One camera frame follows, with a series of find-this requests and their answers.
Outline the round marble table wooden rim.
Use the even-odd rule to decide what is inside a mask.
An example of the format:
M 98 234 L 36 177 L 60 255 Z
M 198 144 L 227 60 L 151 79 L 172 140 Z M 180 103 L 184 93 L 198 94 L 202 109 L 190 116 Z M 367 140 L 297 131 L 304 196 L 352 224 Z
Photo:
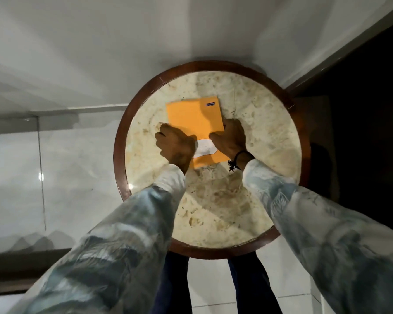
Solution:
M 280 174 L 307 186 L 310 142 L 290 95 L 265 74 L 238 63 L 194 61 L 147 82 L 127 106 L 114 143 L 114 174 L 123 200 L 152 184 L 168 165 L 154 134 L 168 122 L 171 102 L 204 100 L 204 110 L 239 119 L 247 149 Z M 227 259 L 251 253 L 280 236 L 260 201 L 229 172 L 227 158 L 192 167 L 174 222 L 170 250 L 196 259 Z

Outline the person's right forearm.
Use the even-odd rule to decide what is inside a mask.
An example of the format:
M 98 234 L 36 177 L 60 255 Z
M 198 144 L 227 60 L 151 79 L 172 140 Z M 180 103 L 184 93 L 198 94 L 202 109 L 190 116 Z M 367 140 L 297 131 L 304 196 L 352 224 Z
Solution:
M 252 159 L 243 185 L 336 314 L 393 314 L 393 229 Z

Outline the person's right leg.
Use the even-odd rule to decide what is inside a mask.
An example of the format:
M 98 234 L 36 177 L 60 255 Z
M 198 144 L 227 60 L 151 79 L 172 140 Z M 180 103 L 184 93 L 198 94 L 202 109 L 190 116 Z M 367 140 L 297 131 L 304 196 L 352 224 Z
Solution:
M 228 259 L 238 314 L 283 314 L 256 252 Z

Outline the person's leg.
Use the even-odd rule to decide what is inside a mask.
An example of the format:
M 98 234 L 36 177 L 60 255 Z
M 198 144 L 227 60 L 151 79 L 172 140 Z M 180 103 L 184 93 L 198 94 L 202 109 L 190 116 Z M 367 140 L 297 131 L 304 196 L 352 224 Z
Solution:
M 169 251 L 149 314 L 192 314 L 188 285 L 189 258 Z
M 256 252 L 228 259 L 238 314 L 283 314 Z

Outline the person's left hand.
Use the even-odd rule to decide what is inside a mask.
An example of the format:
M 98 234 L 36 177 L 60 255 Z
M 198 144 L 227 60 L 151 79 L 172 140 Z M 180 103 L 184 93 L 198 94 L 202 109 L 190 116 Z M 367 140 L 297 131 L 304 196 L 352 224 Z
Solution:
M 187 135 L 180 129 L 162 123 L 155 134 L 156 146 L 160 149 L 160 155 L 169 164 L 176 165 L 183 174 L 189 169 L 194 154 L 189 153 Z

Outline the person's left leg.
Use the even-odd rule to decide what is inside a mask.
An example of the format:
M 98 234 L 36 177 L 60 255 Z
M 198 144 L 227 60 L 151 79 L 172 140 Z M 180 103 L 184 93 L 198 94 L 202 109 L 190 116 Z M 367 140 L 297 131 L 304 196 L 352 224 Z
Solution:
M 169 251 L 149 314 L 192 314 L 188 285 L 189 258 Z

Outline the person's left forearm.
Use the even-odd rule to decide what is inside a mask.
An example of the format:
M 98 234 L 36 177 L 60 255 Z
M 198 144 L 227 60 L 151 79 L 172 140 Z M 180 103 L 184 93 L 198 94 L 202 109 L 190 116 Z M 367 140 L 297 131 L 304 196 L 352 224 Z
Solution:
M 185 193 L 169 164 L 42 275 L 7 314 L 150 314 Z

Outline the orange notebook with white label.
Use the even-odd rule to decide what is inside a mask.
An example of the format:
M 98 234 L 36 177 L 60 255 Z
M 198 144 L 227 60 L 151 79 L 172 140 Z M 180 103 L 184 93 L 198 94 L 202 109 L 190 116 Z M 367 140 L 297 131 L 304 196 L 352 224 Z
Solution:
M 218 97 L 172 102 L 166 105 L 166 110 L 168 123 L 194 138 L 196 150 L 190 168 L 198 169 L 229 160 L 209 138 L 211 133 L 224 132 Z

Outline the person's right hand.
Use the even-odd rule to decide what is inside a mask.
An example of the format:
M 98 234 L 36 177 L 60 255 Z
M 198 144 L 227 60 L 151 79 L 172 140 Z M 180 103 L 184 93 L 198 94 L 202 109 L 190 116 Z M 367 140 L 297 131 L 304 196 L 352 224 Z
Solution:
M 223 124 L 224 130 L 215 132 L 223 136 L 223 145 L 215 147 L 230 159 L 238 151 L 246 150 L 246 135 L 238 119 L 225 119 Z

